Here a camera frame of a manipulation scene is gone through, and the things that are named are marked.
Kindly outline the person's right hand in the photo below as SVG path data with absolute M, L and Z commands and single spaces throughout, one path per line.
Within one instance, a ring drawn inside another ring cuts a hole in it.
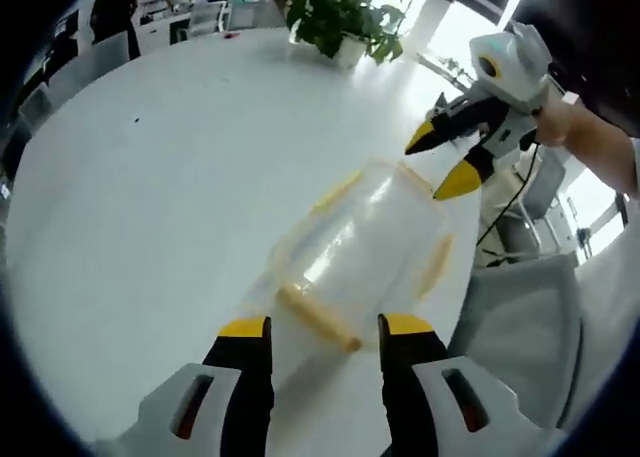
M 547 103 L 536 115 L 535 141 L 547 147 L 563 147 L 582 108 L 561 100 Z

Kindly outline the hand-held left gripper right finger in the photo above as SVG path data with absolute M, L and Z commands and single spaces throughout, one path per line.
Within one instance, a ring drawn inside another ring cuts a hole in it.
M 382 400 L 393 456 L 544 456 L 550 433 L 516 394 L 467 357 L 451 357 L 433 327 L 404 313 L 378 317 Z

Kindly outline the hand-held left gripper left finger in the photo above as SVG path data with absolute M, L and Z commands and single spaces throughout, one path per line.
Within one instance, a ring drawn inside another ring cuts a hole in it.
M 145 396 L 134 424 L 101 456 L 264 456 L 274 407 L 271 319 L 224 326 L 201 364 Z

